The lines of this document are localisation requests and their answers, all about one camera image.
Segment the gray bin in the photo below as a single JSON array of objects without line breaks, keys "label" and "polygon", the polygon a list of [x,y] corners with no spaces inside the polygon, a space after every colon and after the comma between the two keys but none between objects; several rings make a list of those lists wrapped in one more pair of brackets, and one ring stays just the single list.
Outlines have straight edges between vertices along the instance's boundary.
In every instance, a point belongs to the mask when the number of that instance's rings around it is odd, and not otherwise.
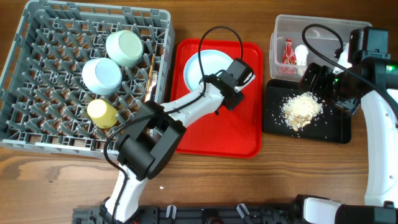
[{"label": "gray bin", "polygon": [[[144,55],[135,67],[121,67],[115,94],[96,95],[84,85],[81,69],[89,59],[107,57],[107,36],[123,29],[142,39]],[[97,128],[86,113],[88,103],[102,98],[118,110],[120,124],[133,119],[153,54],[158,80],[152,99],[162,103],[174,37],[170,13],[161,9],[29,1],[0,78],[0,146],[103,158],[106,137],[118,127]],[[117,153],[113,142],[110,158]]]}]

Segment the clear plastic bin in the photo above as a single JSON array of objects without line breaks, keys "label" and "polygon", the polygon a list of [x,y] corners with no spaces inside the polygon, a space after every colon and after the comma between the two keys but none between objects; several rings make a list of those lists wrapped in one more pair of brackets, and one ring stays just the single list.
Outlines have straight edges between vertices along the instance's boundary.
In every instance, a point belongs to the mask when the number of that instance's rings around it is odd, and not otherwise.
[{"label": "clear plastic bin", "polygon": [[[342,19],[329,19],[308,16],[279,15],[276,17],[275,30],[271,35],[271,45],[269,49],[269,65],[271,77],[280,80],[300,81],[299,71],[305,71],[307,66],[282,64],[286,38],[292,39],[293,50],[303,44],[302,31],[310,24],[321,24],[335,30],[343,39],[344,44],[349,42],[349,34],[352,30],[366,26],[372,26],[368,22],[347,21]],[[325,29],[313,27],[306,33],[308,43],[322,54],[338,61],[334,58],[335,49],[339,47],[338,39]],[[315,62],[319,65],[329,65],[324,60],[309,51],[307,65]]]}]

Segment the black tray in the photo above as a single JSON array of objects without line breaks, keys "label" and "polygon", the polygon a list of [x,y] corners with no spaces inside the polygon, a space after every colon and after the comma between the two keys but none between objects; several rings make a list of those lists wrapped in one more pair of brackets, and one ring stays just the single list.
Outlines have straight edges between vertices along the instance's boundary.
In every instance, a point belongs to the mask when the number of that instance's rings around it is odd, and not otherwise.
[{"label": "black tray", "polygon": [[304,91],[298,90],[298,84],[298,82],[283,80],[270,80],[268,82],[265,102],[263,102],[265,107],[263,109],[262,130],[265,133],[284,134],[296,138],[349,143],[351,141],[351,117],[343,114],[341,110],[332,105],[325,105],[323,114],[317,116],[319,119],[312,120],[311,124],[306,125],[302,131],[294,131],[282,123],[284,118],[280,115],[285,103],[283,97],[293,97],[294,94],[304,93]]}]

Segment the wooden table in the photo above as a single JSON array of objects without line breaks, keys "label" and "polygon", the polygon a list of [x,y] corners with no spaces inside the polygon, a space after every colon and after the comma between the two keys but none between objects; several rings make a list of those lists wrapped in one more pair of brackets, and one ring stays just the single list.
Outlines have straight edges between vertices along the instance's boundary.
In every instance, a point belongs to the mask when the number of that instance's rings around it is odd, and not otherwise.
[{"label": "wooden table", "polygon": [[[93,1],[168,10],[175,43],[200,38],[210,27],[233,27],[243,41],[264,51],[269,76],[269,41],[279,14],[368,21],[389,29],[389,50],[398,55],[396,1]],[[0,1],[0,63],[4,63],[25,1]],[[226,31],[212,39],[231,39]],[[73,208],[99,205],[110,196],[118,172],[105,161],[0,150],[0,223],[70,223]],[[176,154],[151,180],[142,205],[226,205],[289,202],[297,194],[363,204],[368,176],[366,125],[360,110],[349,144],[262,135],[253,159]]]}]

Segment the cable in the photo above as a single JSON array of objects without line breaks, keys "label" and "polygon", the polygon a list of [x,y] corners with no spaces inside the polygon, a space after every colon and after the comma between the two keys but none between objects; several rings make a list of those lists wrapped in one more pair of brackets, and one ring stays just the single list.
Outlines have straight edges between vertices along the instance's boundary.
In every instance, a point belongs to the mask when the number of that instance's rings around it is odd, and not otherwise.
[{"label": "cable", "polygon": [[[198,46],[198,60],[199,60],[199,66],[200,66],[200,71],[201,71],[201,77],[202,77],[202,80],[203,80],[204,82],[206,82],[206,78],[205,78],[205,72],[203,71],[203,65],[201,64],[200,49],[201,49],[201,45],[202,45],[202,43],[203,43],[203,40],[205,39],[205,37],[207,36],[207,34],[209,34],[211,31],[213,31],[213,30],[215,30],[215,29],[227,29],[227,30],[230,30],[231,32],[233,32],[233,33],[236,35],[236,37],[238,38],[239,43],[240,43],[240,45],[241,45],[241,60],[243,59],[243,43],[242,43],[242,40],[241,40],[240,36],[238,35],[238,33],[237,33],[235,30],[233,30],[233,29],[231,29],[231,28],[229,28],[229,27],[226,27],[226,26],[216,26],[216,27],[213,27],[213,28],[209,29],[208,31],[205,32],[205,34],[203,34],[202,38],[200,39],[199,46]],[[223,71],[225,72],[225,70],[222,69],[222,70],[216,72],[215,75],[217,75],[217,74],[219,74],[220,72],[223,72]],[[165,114],[172,114],[172,113],[178,112],[178,111],[180,111],[180,110],[186,108],[187,106],[189,106],[189,105],[193,104],[194,102],[198,101],[201,97],[204,97],[204,96],[205,96],[205,93],[206,93],[206,83],[204,83],[204,85],[203,85],[203,91],[199,94],[198,97],[196,97],[196,98],[193,99],[192,101],[190,101],[190,102],[188,102],[188,103],[186,103],[186,104],[184,104],[184,105],[182,105],[182,106],[180,106],[180,107],[178,107],[178,108],[175,108],[174,110],[165,112]],[[106,142],[105,142],[105,145],[104,145],[104,157],[105,157],[106,161],[107,161],[108,163],[110,163],[113,167],[115,167],[115,168],[117,168],[118,170],[120,170],[120,172],[122,172],[123,175],[124,175],[124,180],[123,180],[122,187],[120,188],[118,197],[117,197],[117,199],[116,199],[116,201],[115,201],[115,205],[114,205],[114,207],[113,207],[113,213],[112,213],[112,222],[113,222],[113,223],[114,223],[114,221],[115,221],[114,216],[115,216],[115,214],[116,214],[116,209],[117,209],[117,207],[118,207],[118,205],[119,205],[120,198],[121,198],[121,196],[122,196],[123,190],[124,190],[124,188],[126,187],[126,184],[127,184],[127,181],[128,181],[128,175],[127,175],[127,172],[126,172],[124,169],[122,169],[120,166],[118,166],[116,163],[114,163],[114,162],[109,158],[109,156],[108,156],[108,145],[110,144],[110,142],[112,141],[112,139],[113,139],[118,133],[120,133],[122,130],[124,130],[124,129],[130,127],[131,125],[136,124],[136,123],[138,123],[138,122],[140,122],[140,121],[144,121],[144,120],[146,120],[146,119],[154,118],[154,117],[156,117],[156,116],[158,116],[158,115],[159,115],[159,114],[152,114],[152,115],[149,115],[149,116],[144,116],[144,117],[141,117],[141,118],[134,119],[134,120],[132,120],[132,121],[130,121],[130,122],[128,122],[128,123],[122,125],[122,126],[121,126],[120,128],[118,128],[114,133],[112,133],[112,135],[110,135],[110,137],[109,137],[109,138],[106,140]]]},{"label": "cable", "polygon": [[366,83],[370,88],[372,88],[373,90],[375,90],[381,97],[384,98],[384,100],[388,103],[388,105],[391,107],[392,111],[394,112],[396,119],[398,119],[398,103],[390,96],[390,94],[388,94],[387,90],[384,90],[382,88],[379,88],[378,86],[376,86],[375,84],[371,83],[369,80],[361,77],[360,75],[357,75],[356,73],[352,72],[351,70],[348,70],[347,68],[345,68],[342,65],[339,65],[338,63],[332,61],[331,59],[329,59],[328,57],[324,56],[323,54],[321,54],[320,52],[318,52],[317,50],[315,50],[308,42],[307,39],[305,38],[305,32],[311,28],[311,27],[319,27],[322,29],[325,29],[329,32],[331,32],[332,34],[334,34],[341,45],[341,50],[343,50],[343,41],[341,39],[341,37],[331,28],[321,25],[321,24],[311,24],[306,26],[306,28],[304,28],[303,32],[302,32],[302,39],[304,44],[308,47],[308,49],[310,49],[315,55],[317,55],[318,57],[322,58],[324,61],[340,68],[341,70],[343,70],[346,73],[349,73],[350,75],[354,76],[355,78],[361,80],[362,82]]}]

